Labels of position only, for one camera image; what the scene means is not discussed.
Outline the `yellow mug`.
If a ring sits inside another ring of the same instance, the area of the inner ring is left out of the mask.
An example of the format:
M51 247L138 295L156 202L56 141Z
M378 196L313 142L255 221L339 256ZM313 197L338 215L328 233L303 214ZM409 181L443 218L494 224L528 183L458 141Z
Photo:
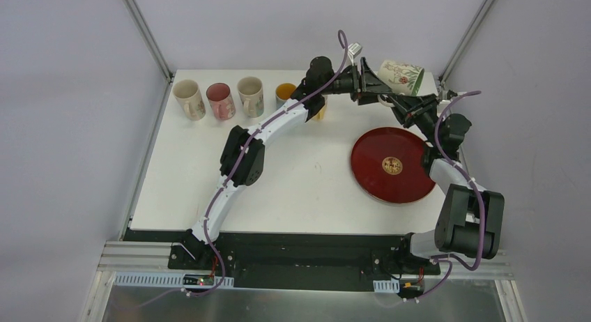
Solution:
M322 121L324 119L325 112L328 108L328 97L326 95L323 95L323 101L324 101L324 105L322 106L322 108L319 110L319 112L316 115L314 115L312 117L312 119L314 121Z

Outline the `blue mug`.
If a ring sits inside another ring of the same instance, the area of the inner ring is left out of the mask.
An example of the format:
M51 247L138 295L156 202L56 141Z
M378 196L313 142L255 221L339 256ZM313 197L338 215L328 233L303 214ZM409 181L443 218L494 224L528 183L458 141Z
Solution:
M275 89L276 109L280 109L284 103L291 98L291 95L296 89L297 86L292 83L283 83L278 85Z

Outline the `cream green mug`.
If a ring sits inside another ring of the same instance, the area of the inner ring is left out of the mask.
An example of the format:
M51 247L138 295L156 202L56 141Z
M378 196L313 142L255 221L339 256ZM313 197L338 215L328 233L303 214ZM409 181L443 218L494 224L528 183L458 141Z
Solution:
M244 112L251 118L264 113L263 83L257 77L244 77L237 84Z

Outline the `pink mug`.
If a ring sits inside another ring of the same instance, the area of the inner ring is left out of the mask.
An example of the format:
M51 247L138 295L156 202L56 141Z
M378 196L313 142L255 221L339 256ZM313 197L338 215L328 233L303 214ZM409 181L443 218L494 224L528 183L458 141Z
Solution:
M206 97L216 119L227 121L234 117L236 108L231 89L225 83L214 83L207 88Z

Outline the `cream floral mug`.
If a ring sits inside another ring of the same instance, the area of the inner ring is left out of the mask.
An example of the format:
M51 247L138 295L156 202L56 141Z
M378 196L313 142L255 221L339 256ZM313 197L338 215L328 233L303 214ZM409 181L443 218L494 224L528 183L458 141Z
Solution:
M172 94L191 121L199 121L206 115L199 85L191 79L184 79L173 86Z

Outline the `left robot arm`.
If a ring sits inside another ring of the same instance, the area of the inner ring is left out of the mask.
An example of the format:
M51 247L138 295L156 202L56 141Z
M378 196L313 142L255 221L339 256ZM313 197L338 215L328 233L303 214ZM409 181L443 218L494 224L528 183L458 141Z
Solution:
M325 56L310 62L295 93L277 112L253 127L231 129L220 158L220 179L204 214L179 241L185 258L196 269L207 268L220 228L236 197L253 185L263 172L266 146L282 133L308 122L325 106L325 95L348 94L359 105L379 101L391 104L397 94L374 73L365 59L359 63L344 59L338 70Z

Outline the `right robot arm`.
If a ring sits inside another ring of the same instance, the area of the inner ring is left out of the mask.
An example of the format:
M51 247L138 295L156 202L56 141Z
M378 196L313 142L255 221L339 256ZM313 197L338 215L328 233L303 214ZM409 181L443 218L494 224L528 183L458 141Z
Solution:
M404 127L415 125L424 133L428 145L422 168L445 193L434 229L402 236L383 262L403 273L443 259L477 270L482 260L493 259L498 252L505 198L479 185L460 162L459 147L472 123L449 107L439 114L435 95L380 95L378 99Z

